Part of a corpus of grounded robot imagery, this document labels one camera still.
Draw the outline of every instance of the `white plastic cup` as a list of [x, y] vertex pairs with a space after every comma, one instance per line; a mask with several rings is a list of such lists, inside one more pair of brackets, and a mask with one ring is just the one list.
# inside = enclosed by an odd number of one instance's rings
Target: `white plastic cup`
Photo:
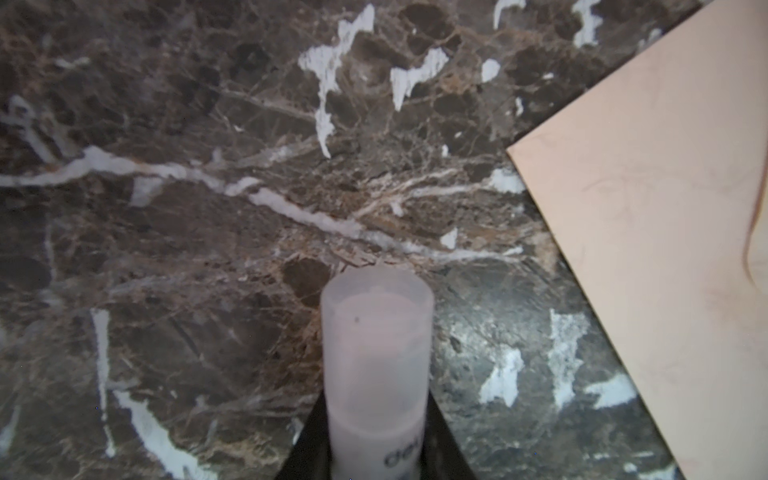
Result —
[[333, 480], [411, 480], [422, 451], [435, 297], [415, 274], [346, 271], [323, 290]]

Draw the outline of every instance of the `white marble vein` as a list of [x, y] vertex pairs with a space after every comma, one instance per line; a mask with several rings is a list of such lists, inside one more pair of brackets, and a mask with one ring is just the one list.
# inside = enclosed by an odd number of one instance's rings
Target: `white marble vein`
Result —
[[574, 45], [581, 48], [584, 45], [597, 45], [597, 31], [603, 25], [603, 19], [592, 13], [592, 5], [600, 0], [577, 0], [571, 12], [581, 16], [581, 30], [574, 35]]
[[303, 70], [314, 72], [319, 80], [320, 106], [315, 112], [317, 139], [323, 154], [331, 158], [326, 141], [335, 131], [331, 115], [326, 111], [328, 92], [339, 91], [336, 83], [336, 70], [342, 64], [342, 57], [352, 48], [352, 43], [359, 31], [373, 31], [373, 19], [375, 16], [373, 5], [368, 4], [360, 15], [352, 23], [346, 20], [339, 21], [339, 43], [336, 46], [320, 45], [312, 47], [299, 56], [299, 66]]
[[593, 409], [606, 409], [619, 406], [637, 398], [637, 390], [626, 373], [617, 373], [610, 380], [593, 383], [584, 389], [584, 393], [599, 395]]
[[114, 457], [114, 440], [112, 431], [107, 424], [107, 382], [109, 381], [109, 312], [107, 310], [91, 309], [91, 320], [96, 331], [96, 374], [98, 377], [99, 409], [104, 434], [107, 436], [107, 457]]
[[134, 177], [134, 191], [128, 202], [132, 207], [146, 207], [163, 193], [166, 180], [160, 177]]
[[[362, 216], [367, 212], [374, 211], [381, 204], [391, 205], [392, 202], [397, 203], [399, 200], [399, 192], [408, 190], [421, 181], [429, 178], [445, 177], [452, 175], [457, 171], [458, 170], [454, 168], [450, 168], [439, 172], [426, 174], [421, 177], [412, 178], [406, 182], [403, 182], [393, 191], [393, 193], [390, 193], [388, 197], [384, 197], [382, 194], [378, 194], [379, 198], [377, 200], [372, 202], [369, 206], [366, 206], [353, 214], [353, 218]], [[202, 183], [213, 192], [218, 194], [225, 194], [228, 196], [244, 194], [246, 193], [248, 187], [261, 184], [261, 180], [254, 177], [244, 177], [232, 184], [227, 184], [223, 180], [216, 178], [199, 168], [185, 167], [184, 165], [175, 163], [145, 164], [126, 157], [113, 155], [100, 149], [99, 147], [90, 146], [83, 150], [82, 158], [78, 158], [77, 160], [70, 162], [69, 164], [59, 168], [56, 171], [45, 172], [36, 175], [0, 175], [0, 187], [47, 187], [66, 184], [73, 180], [83, 178], [89, 174], [114, 174], [118, 176], [143, 175], [149, 177], [154, 176], [160, 179]], [[453, 187], [435, 187], [434, 190], [430, 190], [425, 187], [427, 190], [415, 189], [414, 191], [417, 195], [423, 196], [456, 194], [473, 191], [479, 188], [502, 191], [499, 190], [500, 187], [497, 183], [498, 182], [486, 179], [486, 181], [481, 184], [473, 184], [468, 186], [459, 185]], [[259, 191], [255, 194], [249, 195], [248, 199], [252, 204], [268, 207], [272, 211], [288, 217], [291, 220], [302, 223], [304, 225], [319, 228], [320, 230], [327, 233], [338, 234], [350, 240], [363, 240], [382, 248], [393, 249], [406, 254], [420, 255], [436, 262], [447, 263], [480, 259], [495, 259], [507, 263], [514, 263], [517, 261], [514, 257], [514, 255], [517, 255], [517, 253], [513, 253], [513, 250], [508, 250], [507, 253], [462, 249], [457, 249], [452, 252], [442, 252], [418, 245], [417, 243], [410, 241], [395, 240], [382, 232], [367, 230], [362, 224], [353, 218], [348, 220], [339, 220], [332, 218], [323, 212], [309, 212], [303, 210], [297, 205], [286, 200], [282, 195], [277, 194], [266, 187], [259, 189]]]
[[507, 348], [501, 365], [493, 367], [491, 375], [480, 388], [480, 403], [488, 403], [501, 398], [507, 407], [511, 407], [518, 398], [518, 374], [525, 367], [519, 349]]
[[457, 239], [458, 228], [454, 227], [453, 230], [440, 237], [440, 243], [442, 243], [442, 245], [449, 250], [455, 250]]
[[7, 114], [0, 111], [0, 123], [11, 125], [12, 127], [20, 127], [23, 132], [22, 137], [24, 141], [35, 151], [43, 163], [58, 164], [56, 156], [53, 155], [48, 145], [45, 144], [33, 127], [37, 117], [35, 109], [19, 95], [13, 95], [8, 101]]
[[493, 80], [496, 78], [501, 69], [502, 66], [499, 65], [496, 60], [489, 58], [482, 63], [482, 67], [480, 69], [480, 81], [482, 83], [486, 83]]
[[654, 43], [656, 43], [656, 40], [661, 38], [662, 31], [661, 28], [654, 28], [650, 31], [648, 34], [648, 38], [642, 38], [637, 43], [637, 53], [640, 53], [641, 51], [645, 50], [646, 48], [650, 47]]
[[411, 96], [416, 84], [436, 77], [448, 63], [448, 60], [448, 55], [442, 48], [432, 48], [424, 57], [424, 63], [421, 67], [408, 70], [394, 67], [390, 70], [389, 80], [392, 82], [392, 101], [395, 103], [395, 110], [400, 111], [402, 103]]
[[674, 463], [666, 468], [653, 470], [652, 472], [637, 474], [640, 480], [674, 480], [677, 474], [677, 465]]
[[157, 458], [165, 471], [175, 480], [217, 480], [216, 472], [204, 468], [197, 458], [178, 449], [168, 436], [168, 431], [149, 411], [147, 400], [137, 402], [128, 392], [112, 392], [120, 407], [131, 411], [131, 424], [144, 447]]
[[502, 10], [509, 7], [525, 8], [525, 0], [497, 0], [493, 8], [493, 29], [498, 30], [498, 23], [502, 19]]
[[13, 407], [13, 413], [8, 424], [0, 430], [0, 458], [5, 457], [11, 450], [13, 445], [13, 438], [16, 436], [16, 427], [18, 426], [18, 420], [22, 415], [22, 407], [16, 405]]
[[512, 170], [497, 168], [491, 173], [488, 179], [488, 185], [491, 189], [503, 194], [521, 194], [526, 191], [525, 184]]
[[583, 313], [560, 314], [549, 311], [552, 333], [552, 350], [547, 354], [547, 364], [554, 377], [552, 395], [558, 411], [574, 399], [573, 384], [576, 372], [584, 361], [576, 357], [578, 340], [589, 329]]

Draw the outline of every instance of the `countertop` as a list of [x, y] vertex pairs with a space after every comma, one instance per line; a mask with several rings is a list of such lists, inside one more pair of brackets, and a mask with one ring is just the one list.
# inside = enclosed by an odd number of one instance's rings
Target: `countertop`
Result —
[[384, 263], [478, 478], [682, 478], [505, 148], [699, 7], [3, 2], [0, 477], [272, 478]]

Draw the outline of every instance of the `marble surface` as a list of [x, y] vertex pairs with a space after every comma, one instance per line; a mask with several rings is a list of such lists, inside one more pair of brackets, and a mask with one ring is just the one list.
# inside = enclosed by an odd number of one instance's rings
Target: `marble surface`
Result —
[[0, 5], [3, 480], [272, 478], [376, 263], [478, 478], [682, 478], [504, 148], [697, 0]]

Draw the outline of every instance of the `frosted plastic container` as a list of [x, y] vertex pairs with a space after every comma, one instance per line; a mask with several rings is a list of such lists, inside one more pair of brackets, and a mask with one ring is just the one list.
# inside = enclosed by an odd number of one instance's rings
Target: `frosted plastic container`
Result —
[[415, 274], [348, 270], [321, 296], [333, 480], [411, 480], [422, 451], [435, 297]]

